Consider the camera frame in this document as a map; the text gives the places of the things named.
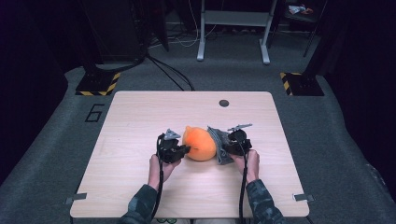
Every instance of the yellow and black hazard tape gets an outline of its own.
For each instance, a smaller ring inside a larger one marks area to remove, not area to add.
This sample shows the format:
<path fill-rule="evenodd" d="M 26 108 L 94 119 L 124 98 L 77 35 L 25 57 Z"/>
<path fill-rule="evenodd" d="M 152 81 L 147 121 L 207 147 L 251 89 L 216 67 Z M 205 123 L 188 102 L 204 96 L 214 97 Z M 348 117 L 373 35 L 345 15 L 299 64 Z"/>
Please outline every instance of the yellow and black hazard tape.
<path fill-rule="evenodd" d="M 301 73 L 280 73 L 280 78 L 282 78 L 283 87 L 286 90 L 286 94 L 293 95 L 293 92 L 291 91 L 290 84 L 288 82 L 288 79 L 286 78 L 286 75 L 300 76 Z"/>
<path fill-rule="evenodd" d="M 86 96 L 94 96 L 94 95 L 110 95 L 111 92 L 116 88 L 117 81 L 119 80 L 120 73 L 117 73 L 113 79 L 111 80 L 111 84 L 108 87 L 107 91 L 76 91 L 76 95 L 86 95 Z"/>

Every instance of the wooden tabletop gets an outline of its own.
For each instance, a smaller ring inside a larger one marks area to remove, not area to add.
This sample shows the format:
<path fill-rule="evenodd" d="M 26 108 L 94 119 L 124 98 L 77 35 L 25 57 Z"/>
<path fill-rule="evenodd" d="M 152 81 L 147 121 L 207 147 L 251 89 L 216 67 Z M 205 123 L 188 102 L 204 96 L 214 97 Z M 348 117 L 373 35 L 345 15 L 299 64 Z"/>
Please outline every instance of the wooden tabletop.
<path fill-rule="evenodd" d="M 227 100 L 229 105 L 219 105 Z M 128 202 L 147 184 L 149 158 L 158 135 L 168 128 L 180 134 L 187 125 L 227 131 L 252 123 L 244 131 L 261 155 L 260 178 L 285 217 L 305 217 L 302 194 L 286 136 L 272 95 L 263 91 L 119 91 L 115 94 L 78 193 L 72 217 L 121 217 Z M 236 165 L 189 158 L 163 184 L 156 217 L 238 217 L 242 176 Z M 245 196 L 244 217 L 251 217 Z"/>

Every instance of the hand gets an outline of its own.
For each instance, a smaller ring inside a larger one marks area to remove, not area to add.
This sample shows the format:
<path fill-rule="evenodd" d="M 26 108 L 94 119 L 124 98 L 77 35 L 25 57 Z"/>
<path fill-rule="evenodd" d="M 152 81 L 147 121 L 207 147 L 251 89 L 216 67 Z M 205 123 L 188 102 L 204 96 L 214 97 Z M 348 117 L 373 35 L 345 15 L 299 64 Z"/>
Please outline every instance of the hand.
<path fill-rule="evenodd" d="M 238 170 L 241 175 L 244 173 L 245 168 L 245 160 L 243 156 L 235 156 L 230 154 L 230 157 L 233 158 L 235 164 L 238 166 Z M 259 163 L 260 163 L 260 155 L 256 150 L 251 149 L 247 153 L 247 184 L 251 181 L 259 179 Z"/>
<path fill-rule="evenodd" d="M 181 163 L 181 160 L 175 161 L 173 163 L 165 163 L 163 162 L 163 182 L 165 182 L 169 176 L 172 174 L 172 171 Z M 152 155 L 149 160 L 149 172 L 148 172 L 148 185 L 153 187 L 158 191 L 158 187 L 160 186 L 160 163 L 158 161 L 157 155 Z"/>

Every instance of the gray cloth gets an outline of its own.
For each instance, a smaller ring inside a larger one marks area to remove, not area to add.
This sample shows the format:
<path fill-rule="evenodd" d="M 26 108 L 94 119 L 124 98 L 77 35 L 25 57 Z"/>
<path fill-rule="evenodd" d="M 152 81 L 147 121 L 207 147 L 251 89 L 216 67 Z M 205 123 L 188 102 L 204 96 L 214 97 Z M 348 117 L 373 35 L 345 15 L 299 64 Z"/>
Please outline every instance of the gray cloth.
<path fill-rule="evenodd" d="M 207 126 L 207 131 L 216 143 L 216 155 L 218 157 L 218 164 L 224 165 L 233 162 L 228 152 L 222 147 L 223 145 L 230 145 L 231 140 L 228 138 L 227 132 L 219 129 L 214 129 Z"/>

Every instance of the sleeve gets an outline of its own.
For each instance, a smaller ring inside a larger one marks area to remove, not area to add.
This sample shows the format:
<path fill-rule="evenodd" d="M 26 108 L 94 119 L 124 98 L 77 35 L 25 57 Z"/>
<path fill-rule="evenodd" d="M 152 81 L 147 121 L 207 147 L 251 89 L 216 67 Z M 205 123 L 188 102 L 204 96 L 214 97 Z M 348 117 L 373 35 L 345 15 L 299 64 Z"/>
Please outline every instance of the sleeve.
<path fill-rule="evenodd" d="M 128 212 L 119 219 L 118 224 L 150 223 L 156 199 L 157 190 L 149 185 L 143 185 L 129 202 Z"/>
<path fill-rule="evenodd" d="M 275 207 L 270 192 L 260 179 L 247 184 L 247 197 L 255 224 L 285 224 L 286 220 Z"/>

